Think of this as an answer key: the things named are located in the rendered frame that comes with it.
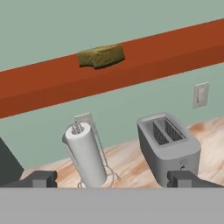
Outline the dark grey appliance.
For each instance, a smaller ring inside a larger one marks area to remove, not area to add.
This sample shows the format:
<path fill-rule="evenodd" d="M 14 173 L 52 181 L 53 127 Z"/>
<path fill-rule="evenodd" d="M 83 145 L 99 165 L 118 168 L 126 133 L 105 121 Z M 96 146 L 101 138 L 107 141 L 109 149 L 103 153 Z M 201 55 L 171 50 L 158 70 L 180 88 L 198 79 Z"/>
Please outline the dark grey appliance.
<path fill-rule="evenodd" d="M 23 172 L 23 166 L 0 137 L 0 186 L 20 180 Z"/>

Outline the yellow-green sponge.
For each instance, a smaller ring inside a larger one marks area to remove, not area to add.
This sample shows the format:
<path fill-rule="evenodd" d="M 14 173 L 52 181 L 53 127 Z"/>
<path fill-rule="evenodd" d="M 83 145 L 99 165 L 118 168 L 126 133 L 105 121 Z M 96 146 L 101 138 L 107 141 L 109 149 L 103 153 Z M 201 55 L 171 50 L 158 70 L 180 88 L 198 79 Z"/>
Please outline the yellow-green sponge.
<path fill-rule="evenodd" d="M 104 68 L 125 59 L 122 44 L 103 45 L 77 53 L 80 67 Z"/>

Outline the reddish brown wooden shelf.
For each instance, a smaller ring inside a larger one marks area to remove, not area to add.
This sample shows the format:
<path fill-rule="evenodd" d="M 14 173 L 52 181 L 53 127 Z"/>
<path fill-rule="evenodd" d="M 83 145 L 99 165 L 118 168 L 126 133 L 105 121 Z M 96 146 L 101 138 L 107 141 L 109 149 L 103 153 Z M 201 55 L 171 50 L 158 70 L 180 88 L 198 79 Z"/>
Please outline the reddish brown wooden shelf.
<path fill-rule="evenodd" d="M 75 54 L 0 72 L 0 119 L 224 62 L 224 18 L 122 44 L 125 60 L 80 67 Z"/>

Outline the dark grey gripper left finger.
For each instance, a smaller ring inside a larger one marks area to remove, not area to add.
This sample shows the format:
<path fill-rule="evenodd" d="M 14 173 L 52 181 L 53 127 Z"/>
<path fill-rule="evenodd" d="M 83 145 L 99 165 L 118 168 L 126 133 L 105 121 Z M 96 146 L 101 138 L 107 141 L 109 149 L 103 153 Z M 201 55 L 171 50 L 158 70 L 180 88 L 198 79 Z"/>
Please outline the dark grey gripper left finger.
<path fill-rule="evenodd" d="M 3 187 L 19 187 L 19 188 L 48 188 L 48 187 L 57 187 L 56 182 L 58 175 L 56 171 L 34 171 L 26 178 L 12 182 Z"/>

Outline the white paper towel roll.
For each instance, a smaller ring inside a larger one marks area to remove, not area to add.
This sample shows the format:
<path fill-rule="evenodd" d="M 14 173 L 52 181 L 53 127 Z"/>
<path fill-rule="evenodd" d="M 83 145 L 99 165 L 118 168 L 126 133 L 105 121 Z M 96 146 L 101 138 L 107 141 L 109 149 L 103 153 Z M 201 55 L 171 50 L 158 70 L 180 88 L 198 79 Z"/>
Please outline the white paper towel roll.
<path fill-rule="evenodd" d="M 73 128 L 69 126 L 62 142 L 85 186 L 100 187 L 107 180 L 102 157 L 91 126 L 85 122 L 80 125 L 84 128 L 80 134 L 73 134 Z"/>

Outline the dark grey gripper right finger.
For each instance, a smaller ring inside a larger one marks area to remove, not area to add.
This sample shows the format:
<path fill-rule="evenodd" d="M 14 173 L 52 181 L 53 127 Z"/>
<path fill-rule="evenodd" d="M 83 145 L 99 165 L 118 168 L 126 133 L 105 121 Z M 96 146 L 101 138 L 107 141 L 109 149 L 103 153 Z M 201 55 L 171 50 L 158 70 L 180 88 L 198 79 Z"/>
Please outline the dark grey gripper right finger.
<path fill-rule="evenodd" d="M 176 187 L 176 188 L 221 187 L 221 185 L 199 178 L 190 171 L 168 171 L 167 178 L 168 178 L 168 184 L 167 184 L 168 187 Z"/>

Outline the grey two-slot toaster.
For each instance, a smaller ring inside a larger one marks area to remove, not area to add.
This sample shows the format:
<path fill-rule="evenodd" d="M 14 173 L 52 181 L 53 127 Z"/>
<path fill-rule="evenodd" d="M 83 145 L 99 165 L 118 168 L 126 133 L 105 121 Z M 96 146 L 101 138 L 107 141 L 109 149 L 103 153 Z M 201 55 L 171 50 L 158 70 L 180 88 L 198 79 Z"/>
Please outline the grey two-slot toaster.
<path fill-rule="evenodd" d="M 140 149 L 150 170 L 162 187 L 167 187 L 168 171 L 198 174 L 201 145 L 176 117 L 158 113 L 136 122 Z"/>

